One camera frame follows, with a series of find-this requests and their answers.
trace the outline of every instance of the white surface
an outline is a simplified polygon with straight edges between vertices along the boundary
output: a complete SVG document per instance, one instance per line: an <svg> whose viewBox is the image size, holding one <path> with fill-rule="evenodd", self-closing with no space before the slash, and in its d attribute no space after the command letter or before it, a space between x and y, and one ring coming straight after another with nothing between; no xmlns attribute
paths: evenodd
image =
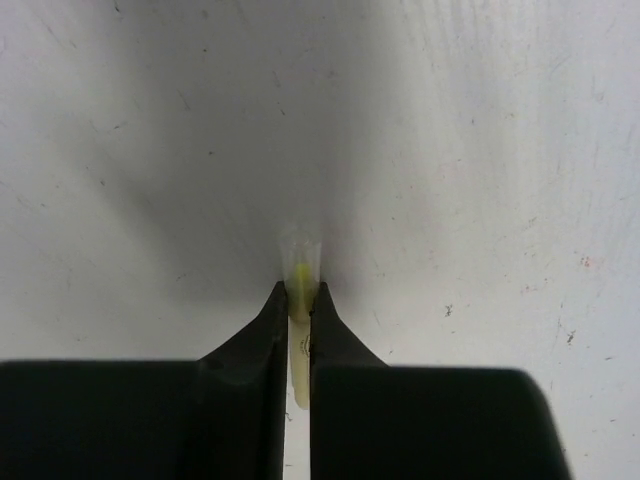
<svg viewBox="0 0 640 480"><path fill-rule="evenodd" d="M4 0L2 356L202 355L304 218L379 356L524 368L577 478L639 478L639 25L622 0Z"/></svg>

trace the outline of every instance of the scratched white surface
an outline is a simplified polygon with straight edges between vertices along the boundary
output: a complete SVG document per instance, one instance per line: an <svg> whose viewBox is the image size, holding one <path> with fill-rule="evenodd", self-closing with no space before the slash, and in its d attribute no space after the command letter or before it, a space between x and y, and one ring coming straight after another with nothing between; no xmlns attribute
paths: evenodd
<svg viewBox="0 0 640 480"><path fill-rule="evenodd" d="M324 240L384 360L527 370L640 478L640 4L4 0L0 355L184 357ZM308 476L290 406L285 478Z"/></svg>

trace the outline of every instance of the transparent tube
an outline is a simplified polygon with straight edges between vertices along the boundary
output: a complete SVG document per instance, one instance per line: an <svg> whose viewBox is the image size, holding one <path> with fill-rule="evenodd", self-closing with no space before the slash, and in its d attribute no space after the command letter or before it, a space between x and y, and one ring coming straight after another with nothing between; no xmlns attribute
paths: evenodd
<svg viewBox="0 0 640 480"><path fill-rule="evenodd" d="M281 240L282 267L289 301L291 378L296 403L309 408L309 312L320 283L321 243L304 230Z"/></svg>

